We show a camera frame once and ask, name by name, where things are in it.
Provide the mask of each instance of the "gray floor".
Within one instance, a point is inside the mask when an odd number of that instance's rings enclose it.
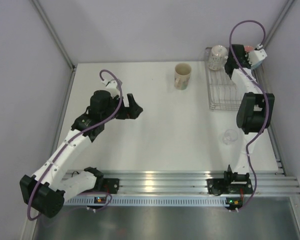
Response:
[[[47,228],[42,221],[55,223]],[[109,207],[95,214],[76,209],[38,222],[34,240],[300,239],[288,198],[255,198],[240,213],[211,207]]]

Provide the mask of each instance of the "perforated metal strip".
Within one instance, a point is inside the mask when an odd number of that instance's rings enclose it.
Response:
[[[76,196],[67,206],[102,206],[97,196]],[[227,207],[225,197],[113,196],[109,206]]]

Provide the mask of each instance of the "gray wall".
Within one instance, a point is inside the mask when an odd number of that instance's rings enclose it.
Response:
[[[267,30],[286,0],[40,0],[75,63],[195,61],[254,19]],[[256,45],[247,24],[233,39]]]
[[[28,0],[0,0],[0,240],[26,218],[19,181],[50,155],[70,69]]]
[[[300,183],[300,0],[267,48],[266,74],[275,94],[273,123],[285,166]]]

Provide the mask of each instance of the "rack wire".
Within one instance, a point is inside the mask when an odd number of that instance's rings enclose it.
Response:
[[[205,49],[204,61],[207,62],[211,47]],[[241,96],[236,84],[231,81],[224,68],[214,71],[205,65],[206,82],[208,87],[209,106],[211,110],[238,110]]]

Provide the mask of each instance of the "metal frame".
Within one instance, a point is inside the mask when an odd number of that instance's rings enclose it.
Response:
[[[266,47],[274,34],[276,33],[278,27],[281,25],[282,21],[286,18],[288,12],[291,10],[294,2],[296,0],[287,0],[284,6],[282,7],[276,21],[273,23],[273,26],[265,40],[264,46]],[[69,80],[69,86],[64,98],[64,103],[62,111],[59,116],[58,127],[53,140],[53,149],[54,152],[57,148],[62,124],[64,121],[70,92],[72,84],[74,81],[76,68],[71,61],[67,51],[65,50],[62,42],[60,41],[53,25],[49,21],[44,9],[42,8],[39,0],[30,0],[33,4],[35,10],[38,12],[40,18],[43,20],[45,26],[47,27],[49,33],[51,34],[55,44],[60,50],[64,60],[67,62],[69,67],[72,70],[71,78]],[[264,70],[262,67],[259,67],[255,72],[258,81],[263,85],[263,87],[268,90],[268,83],[265,81]],[[279,166],[283,160],[282,155],[280,154],[280,147],[276,141],[276,133],[273,126],[270,126],[270,139],[272,147],[277,158]],[[65,178],[71,177],[72,172],[69,171]],[[300,186],[296,177],[285,176],[284,167],[281,165],[278,173],[258,173],[258,188],[255,197],[290,197],[292,204],[292,209],[296,218],[297,225],[300,231]],[[104,172],[105,177],[108,178],[119,178],[120,179],[120,189],[119,194],[121,196],[130,196],[130,197],[148,197],[148,196],[166,196],[166,197],[176,197],[176,196],[205,196],[210,198],[215,198],[208,194],[208,188],[206,186],[206,180],[208,178],[220,178],[222,177],[221,172],[159,172],[159,171],[143,171],[143,172],[115,172],[109,171]],[[36,222],[30,222],[26,220],[23,228],[23,233],[20,239],[32,239]]]

